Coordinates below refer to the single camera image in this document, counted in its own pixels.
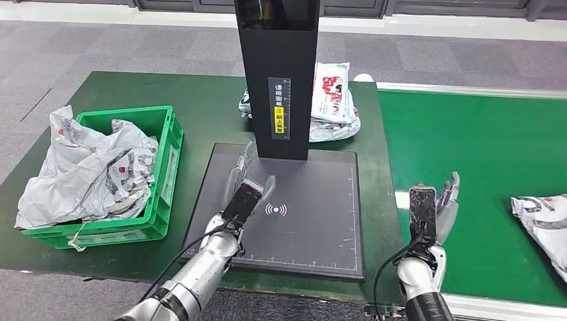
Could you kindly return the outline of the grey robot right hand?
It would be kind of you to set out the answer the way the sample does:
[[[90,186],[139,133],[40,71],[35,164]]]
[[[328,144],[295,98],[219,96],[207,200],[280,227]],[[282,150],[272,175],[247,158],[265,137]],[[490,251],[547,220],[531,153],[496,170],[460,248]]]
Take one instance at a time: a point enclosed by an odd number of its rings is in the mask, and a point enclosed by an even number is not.
[[[457,198],[459,194],[460,176],[458,172],[451,173],[451,180],[446,181],[443,192],[437,199],[437,242],[443,245],[457,217],[459,205]]]

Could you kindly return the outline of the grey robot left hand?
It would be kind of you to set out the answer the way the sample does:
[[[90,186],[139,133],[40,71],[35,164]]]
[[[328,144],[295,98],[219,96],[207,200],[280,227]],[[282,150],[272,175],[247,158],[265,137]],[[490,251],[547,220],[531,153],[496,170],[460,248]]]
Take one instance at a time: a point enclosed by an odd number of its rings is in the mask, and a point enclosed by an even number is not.
[[[246,147],[238,156],[236,165],[229,173],[221,202],[222,209],[228,206],[236,190],[245,180],[251,181],[263,188],[262,197],[255,206],[253,214],[263,213],[267,205],[267,199],[275,191],[276,176],[273,174],[269,175],[263,171],[255,140],[250,140],[247,143]]]

